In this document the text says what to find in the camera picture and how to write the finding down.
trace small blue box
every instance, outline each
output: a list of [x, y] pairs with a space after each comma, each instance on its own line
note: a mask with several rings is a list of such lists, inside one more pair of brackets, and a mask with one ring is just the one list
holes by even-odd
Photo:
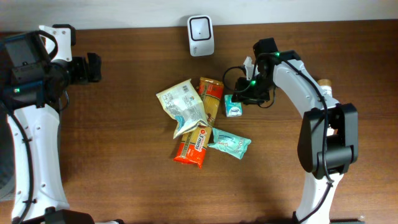
[[241, 103], [232, 103], [232, 95], [225, 95], [224, 100], [227, 117], [242, 116], [243, 111]]

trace white snack bag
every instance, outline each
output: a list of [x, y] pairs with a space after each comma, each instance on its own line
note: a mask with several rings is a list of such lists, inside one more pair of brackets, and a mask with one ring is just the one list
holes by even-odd
[[178, 124], [173, 139], [195, 130], [199, 125], [209, 126], [205, 107], [191, 84], [191, 79], [156, 94], [163, 110]]

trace orange snack bag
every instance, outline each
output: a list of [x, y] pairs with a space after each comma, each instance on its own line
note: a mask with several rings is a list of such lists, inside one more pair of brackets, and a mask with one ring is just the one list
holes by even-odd
[[200, 78], [198, 94], [200, 95], [205, 113], [208, 115], [207, 122], [210, 127], [199, 126], [196, 130], [185, 133], [182, 136], [175, 161], [184, 164], [198, 164], [201, 168], [205, 158], [207, 143], [211, 135], [211, 128], [214, 126], [220, 99], [223, 96], [224, 85], [222, 82], [210, 78]]

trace packaging label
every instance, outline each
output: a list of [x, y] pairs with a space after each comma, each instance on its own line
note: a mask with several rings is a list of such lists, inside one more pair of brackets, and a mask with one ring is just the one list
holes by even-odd
[[195, 143], [195, 149], [198, 152], [201, 152], [201, 149], [203, 148], [203, 145], [205, 144], [205, 140], [206, 140], [206, 130], [201, 129], [199, 132], [198, 140]]

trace white wall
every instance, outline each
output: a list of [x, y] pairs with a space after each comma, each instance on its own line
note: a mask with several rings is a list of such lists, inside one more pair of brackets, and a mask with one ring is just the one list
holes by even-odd
[[0, 30], [69, 23], [77, 29], [397, 19], [398, 0], [1, 0]]

